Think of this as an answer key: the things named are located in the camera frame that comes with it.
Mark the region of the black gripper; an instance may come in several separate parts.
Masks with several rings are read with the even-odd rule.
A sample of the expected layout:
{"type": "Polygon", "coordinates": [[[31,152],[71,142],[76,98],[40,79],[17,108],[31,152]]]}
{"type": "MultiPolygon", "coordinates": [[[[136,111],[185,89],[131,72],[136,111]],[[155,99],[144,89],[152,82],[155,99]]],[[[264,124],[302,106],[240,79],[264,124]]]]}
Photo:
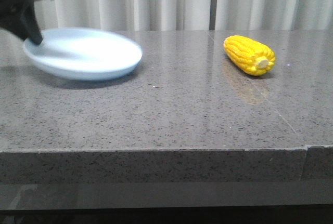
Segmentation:
{"type": "Polygon", "coordinates": [[[35,1],[38,0],[1,0],[1,28],[40,45],[43,37],[35,16],[35,1]]]}

